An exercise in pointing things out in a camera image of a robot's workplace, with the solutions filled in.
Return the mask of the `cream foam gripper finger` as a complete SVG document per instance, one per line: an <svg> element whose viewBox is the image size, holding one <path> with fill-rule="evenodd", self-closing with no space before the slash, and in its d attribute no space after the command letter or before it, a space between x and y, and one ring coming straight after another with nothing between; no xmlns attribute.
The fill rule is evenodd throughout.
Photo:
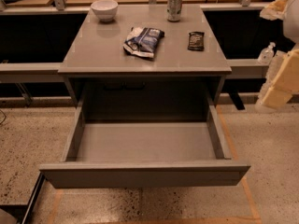
<svg viewBox="0 0 299 224"><path fill-rule="evenodd" d="M265 6L260 12L260 17L266 20L282 20L288 0L275 0Z"/></svg>
<svg viewBox="0 0 299 224"><path fill-rule="evenodd" d="M299 92L299 49L284 54L268 69L261 91L261 105L279 109Z"/></svg>

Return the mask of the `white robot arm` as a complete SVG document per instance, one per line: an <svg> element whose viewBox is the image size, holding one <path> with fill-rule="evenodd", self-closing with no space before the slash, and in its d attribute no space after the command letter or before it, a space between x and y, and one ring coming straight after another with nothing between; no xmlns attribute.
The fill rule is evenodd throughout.
<svg viewBox="0 0 299 224"><path fill-rule="evenodd" d="M277 50L271 57L256 108L272 112L287 104L299 92L299 0L275 0L266 6L260 16L283 21L283 34L295 43L287 53Z"/></svg>

